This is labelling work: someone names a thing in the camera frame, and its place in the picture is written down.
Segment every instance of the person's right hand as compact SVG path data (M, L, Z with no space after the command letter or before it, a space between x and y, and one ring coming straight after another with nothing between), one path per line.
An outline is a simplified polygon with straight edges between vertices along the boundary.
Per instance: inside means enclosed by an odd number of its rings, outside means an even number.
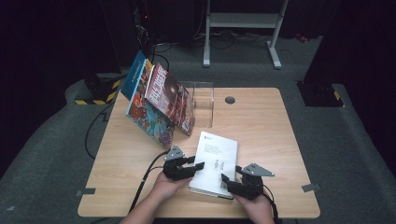
M233 197L244 207L247 216L255 224L275 223L271 204L263 195L260 195L252 201L236 194L233 194Z

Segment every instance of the gray carpet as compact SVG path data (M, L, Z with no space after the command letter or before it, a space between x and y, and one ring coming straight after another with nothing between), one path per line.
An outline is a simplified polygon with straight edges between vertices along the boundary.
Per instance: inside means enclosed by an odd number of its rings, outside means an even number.
M345 88L334 85L346 105L340 108L306 107L298 91L296 81L304 79L320 38L305 44L278 39L281 70L274 69L264 42L248 40L246 37L244 43L235 42L229 48L230 41L213 41L209 68L202 67L202 45L163 45L156 48L156 53L166 58L169 71L179 80L211 81L216 87L280 90L307 172L312 183L321 187L316 192L320 217L285 219L283 223L396 223L395 178L364 131ZM155 56L154 62L166 67L164 58ZM93 165L84 147L86 132L106 105L75 105L81 85L82 81L67 90L68 104L33 134L1 179L0 223L93 223L99 219L78 216L77 193L85 188ZM111 108L106 110L107 118ZM105 128L101 115L88 135L88 149L93 155ZM100 223L119 221L110 218Z

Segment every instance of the person's left hand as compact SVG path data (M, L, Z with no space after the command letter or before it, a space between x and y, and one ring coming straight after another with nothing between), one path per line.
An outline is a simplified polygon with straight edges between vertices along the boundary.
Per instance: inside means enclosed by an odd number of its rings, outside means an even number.
M161 202L171 198L179 188L188 184L192 180L191 178L173 181L166 177L163 172L160 172L155 180L154 186L150 194L158 198Z

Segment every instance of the book cover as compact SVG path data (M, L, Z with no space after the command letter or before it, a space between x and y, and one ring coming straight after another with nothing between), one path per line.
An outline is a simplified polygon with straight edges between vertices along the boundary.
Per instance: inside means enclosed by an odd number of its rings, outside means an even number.
M151 74L146 99L186 135L193 127L193 99L187 89L159 63Z
M125 78L123 82L123 86L121 88L121 93L130 101L134 92L136 91L137 82L140 80L142 75L143 66L146 62L146 56L142 53L142 51L138 51L136 57L134 58L134 62L129 70L128 76Z
M128 104L126 116L161 146L170 149L175 129L174 123L144 98L152 68L153 65L146 59L140 73L136 75L136 82L132 88L134 94Z
M195 173L190 182L191 192L232 199L233 195L221 181L221 174L235 181L238 143L232 139L201 132L195 164L205 162L205 167Z

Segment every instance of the forearm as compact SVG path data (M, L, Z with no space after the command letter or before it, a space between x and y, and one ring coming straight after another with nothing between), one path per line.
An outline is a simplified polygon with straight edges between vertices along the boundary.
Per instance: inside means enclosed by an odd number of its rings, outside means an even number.
M149 194L120 224L151 224L162 202L162 200Z

